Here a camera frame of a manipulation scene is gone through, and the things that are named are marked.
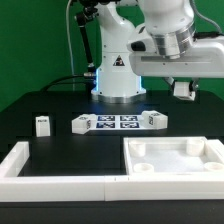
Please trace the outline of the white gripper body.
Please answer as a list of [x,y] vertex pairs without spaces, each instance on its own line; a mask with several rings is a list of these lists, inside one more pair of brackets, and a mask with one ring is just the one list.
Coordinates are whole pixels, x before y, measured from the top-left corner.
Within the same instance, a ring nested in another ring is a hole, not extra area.
[[133,52],[129,60],[139,76],[224,78],[224,39],[199,39],[177,59]]

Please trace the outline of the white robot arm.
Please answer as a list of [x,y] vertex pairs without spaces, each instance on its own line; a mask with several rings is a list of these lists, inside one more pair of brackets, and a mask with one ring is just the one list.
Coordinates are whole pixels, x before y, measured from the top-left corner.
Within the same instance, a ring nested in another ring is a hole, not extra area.
[[129,103],[146,94],[141,78],[161,77],[175,97],[193,100],[201,78],[224,78],[224,33],[198,32],[195,0],[76,0],[81,30],[97,19],[102,63],[92,98]]

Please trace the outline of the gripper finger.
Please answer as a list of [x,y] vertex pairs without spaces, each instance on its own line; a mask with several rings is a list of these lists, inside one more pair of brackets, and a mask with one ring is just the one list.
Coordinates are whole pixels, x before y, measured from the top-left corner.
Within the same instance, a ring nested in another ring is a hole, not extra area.
[[165,78],[164,78],[164,81],[165,81],[170,87],[173,87],[173,86],[174,86],[175,80],[174,80],[172,77],[165,77]]
[[198,78],[192,79],[189,85],[189,89],[191,91],[196,91],[198,88],[199,88],[199,79]]

